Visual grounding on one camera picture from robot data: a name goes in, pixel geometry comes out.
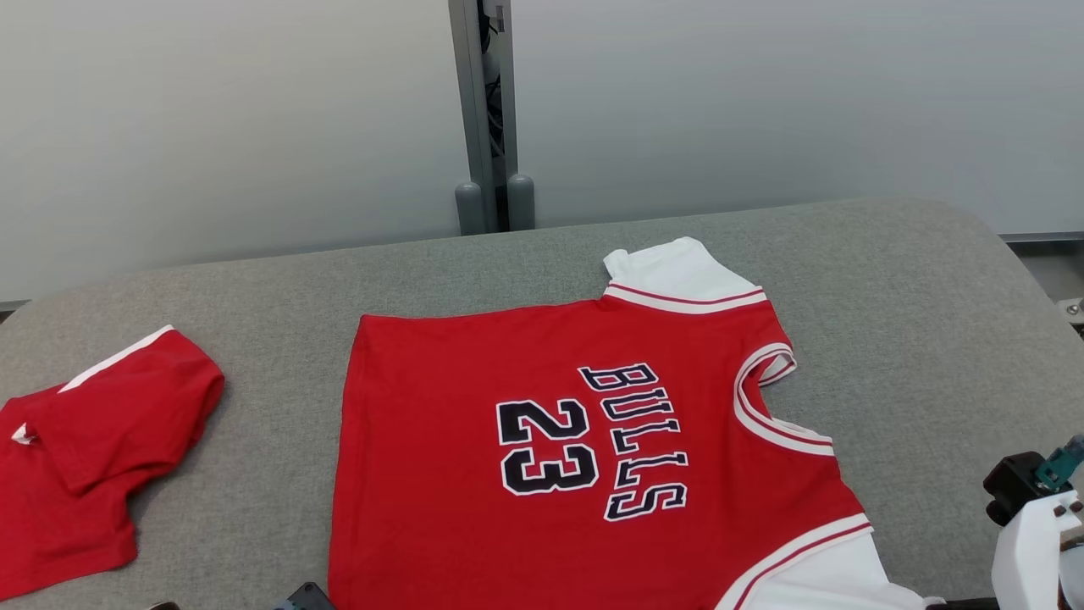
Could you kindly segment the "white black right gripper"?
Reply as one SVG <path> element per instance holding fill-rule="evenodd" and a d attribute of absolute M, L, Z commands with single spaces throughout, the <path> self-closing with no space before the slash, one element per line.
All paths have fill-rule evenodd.
<path fill-rule="evenodd" d="M 949 600 L 951 610 L 1081 609 L 1081 499 L 1077 491 L 1027 502 L 996 544 L 995 598 Z"/>

